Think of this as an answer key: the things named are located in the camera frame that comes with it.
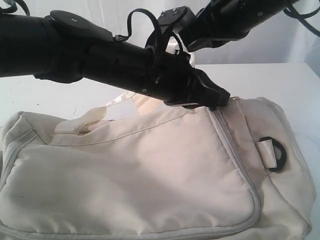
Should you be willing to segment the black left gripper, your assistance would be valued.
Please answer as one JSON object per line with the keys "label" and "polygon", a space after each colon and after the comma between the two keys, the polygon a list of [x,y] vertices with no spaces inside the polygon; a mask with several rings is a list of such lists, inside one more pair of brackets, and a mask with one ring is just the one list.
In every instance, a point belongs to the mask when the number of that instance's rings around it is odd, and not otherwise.
{"label": "black left gripper", "polygon": [[[146,95],[163,101],[168,106],[197,106],[192,97],[195,83],[191,56],[186,52],[164,53],[157,68],[152,70],[152,79]],[[226,107],[230,93],[215,84],[208,75],[197,69],[199,103],[210,109]]]}

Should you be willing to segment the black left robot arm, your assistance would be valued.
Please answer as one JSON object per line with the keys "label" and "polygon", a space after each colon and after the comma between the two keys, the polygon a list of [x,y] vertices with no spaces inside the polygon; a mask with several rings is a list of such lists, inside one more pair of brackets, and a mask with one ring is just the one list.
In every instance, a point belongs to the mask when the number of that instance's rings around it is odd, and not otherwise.
{"label": "black left robot arm", "polygon": [[87,78],[163,101],[168,106],[225,107],[230,93],[192,67],[188,54],[166,52],[173,33],[154,30],[145,47],[128,43],[63,10],[46,17],[0,16],[0,75],[71,84]]}

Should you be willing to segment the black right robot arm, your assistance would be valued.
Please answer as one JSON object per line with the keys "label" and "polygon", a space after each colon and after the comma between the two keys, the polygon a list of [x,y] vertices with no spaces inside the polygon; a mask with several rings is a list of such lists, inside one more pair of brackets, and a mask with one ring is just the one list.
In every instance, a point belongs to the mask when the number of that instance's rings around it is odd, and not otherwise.
{"label": "black right robot arm", "polygon": [[212,0],[182,28],[179,36],[189,52],[219,48],[245,38],[254,27],[281,11],[317,34],[306,19],[319,13],[320,9],[300,14],[293,8],[294,3],[295,0]]}

